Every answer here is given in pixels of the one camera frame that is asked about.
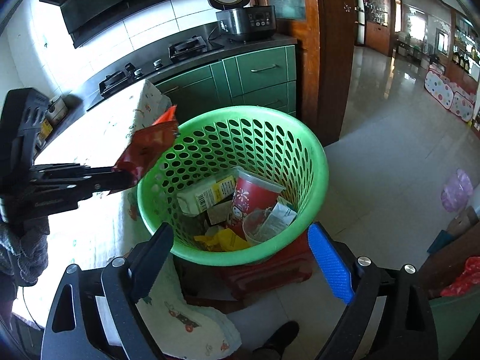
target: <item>red paper cup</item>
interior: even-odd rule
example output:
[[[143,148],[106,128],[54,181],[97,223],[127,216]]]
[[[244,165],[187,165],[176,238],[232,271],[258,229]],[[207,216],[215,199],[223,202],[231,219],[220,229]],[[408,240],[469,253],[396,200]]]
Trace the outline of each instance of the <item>red paper cup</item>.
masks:
[[[243,219],[254,210],[266,210],[277,204],[277,197],[284,186],[254,173],[240,170],[233,193],[232,211],[227,220],[236,235],[245,239]]]

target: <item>blue gripper pad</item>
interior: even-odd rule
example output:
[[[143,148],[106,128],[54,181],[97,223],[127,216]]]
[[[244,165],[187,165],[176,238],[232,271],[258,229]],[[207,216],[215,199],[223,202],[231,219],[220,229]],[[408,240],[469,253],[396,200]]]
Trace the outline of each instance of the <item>blue gripper pad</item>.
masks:
[[[318,223],[310,225],[308,228],[310,250],[322,269],[333,294],[342,299],[345,304],[349,304],[355,294],[352,289],[350,271],[324,232],[325,230]]]

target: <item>stove knob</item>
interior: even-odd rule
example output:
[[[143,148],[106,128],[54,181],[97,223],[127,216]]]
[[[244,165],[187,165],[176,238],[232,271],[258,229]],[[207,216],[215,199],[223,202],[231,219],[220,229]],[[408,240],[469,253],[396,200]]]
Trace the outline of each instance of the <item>stove knob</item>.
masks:
[[[160,69],[163,66],[162,60],[157,59],[155,62],[153,62],[153,66],[154,66],[155,69]]]

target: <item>black shoe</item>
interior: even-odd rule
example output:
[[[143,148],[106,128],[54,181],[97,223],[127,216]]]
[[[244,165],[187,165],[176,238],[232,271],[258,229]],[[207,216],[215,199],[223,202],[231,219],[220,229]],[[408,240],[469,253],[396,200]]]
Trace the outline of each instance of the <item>black shoe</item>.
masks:
[[[280,326],[275,333],[272,334],[262,348],[272,349],[280,356],[283,355],[285,349],[293,342],[297,337],[300,330],[300,326],[295,321],[289,321]]]

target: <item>tiled floor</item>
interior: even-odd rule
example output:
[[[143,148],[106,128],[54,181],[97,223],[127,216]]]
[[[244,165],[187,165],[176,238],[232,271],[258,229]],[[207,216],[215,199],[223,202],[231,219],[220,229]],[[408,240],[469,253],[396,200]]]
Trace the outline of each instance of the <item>tiled floor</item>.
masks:
[[[480,180],[480,140],[423,88],[426,71],[356,48],[341,139],[326,147],[330,184],[318,214],[332,237],[378,266],[417,267],[453,214],[440,203],[445,180],[461,167]],[[230,314],[248,349],[282,323],[296,320],[298,338],[285,360],[314,359],[344,310],[321,272],[262,296]],[[357,356],[365,354],[382,311],[377,302]]]

